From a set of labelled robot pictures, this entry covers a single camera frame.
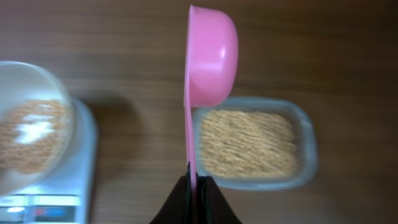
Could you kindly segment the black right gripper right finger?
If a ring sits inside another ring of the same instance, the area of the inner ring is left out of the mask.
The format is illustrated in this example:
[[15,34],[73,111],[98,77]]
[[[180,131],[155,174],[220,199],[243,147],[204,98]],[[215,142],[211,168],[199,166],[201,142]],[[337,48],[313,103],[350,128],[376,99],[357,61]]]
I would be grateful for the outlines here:
[[198,178],[197,222],[199,224],[242,224],[210,176]]

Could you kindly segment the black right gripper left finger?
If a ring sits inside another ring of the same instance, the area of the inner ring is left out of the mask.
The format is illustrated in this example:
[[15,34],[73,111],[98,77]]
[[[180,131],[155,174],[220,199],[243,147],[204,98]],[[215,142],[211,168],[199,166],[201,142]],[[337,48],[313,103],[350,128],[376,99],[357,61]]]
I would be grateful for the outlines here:
[[181,176],[174,185],[157,215],[150,224],[191,224],[192,191],[190,182],[190,163],[187,173]]

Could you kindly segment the pink plastic measuring scoop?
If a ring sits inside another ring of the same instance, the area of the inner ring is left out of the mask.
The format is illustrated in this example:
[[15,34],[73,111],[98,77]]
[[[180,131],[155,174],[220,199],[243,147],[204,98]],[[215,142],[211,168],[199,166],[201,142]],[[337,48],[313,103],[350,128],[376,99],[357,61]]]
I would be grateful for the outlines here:
[[238,33],[225,13],[191,5],[185,57],[184,110],[190,188],[197,187],[193,107],[221,104],[231,92],[238,65]]

